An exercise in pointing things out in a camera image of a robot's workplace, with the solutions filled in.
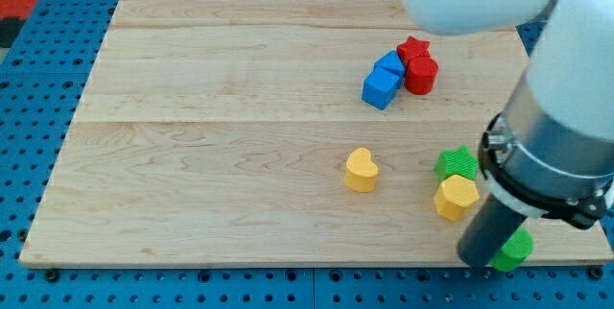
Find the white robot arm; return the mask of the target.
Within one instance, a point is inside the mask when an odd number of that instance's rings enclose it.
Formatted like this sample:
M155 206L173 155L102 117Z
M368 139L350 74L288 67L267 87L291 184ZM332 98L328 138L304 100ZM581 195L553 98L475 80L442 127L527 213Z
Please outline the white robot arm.
M435 35L545 21L479 159L509 209L591 227L613 203L613 0L402 1Z

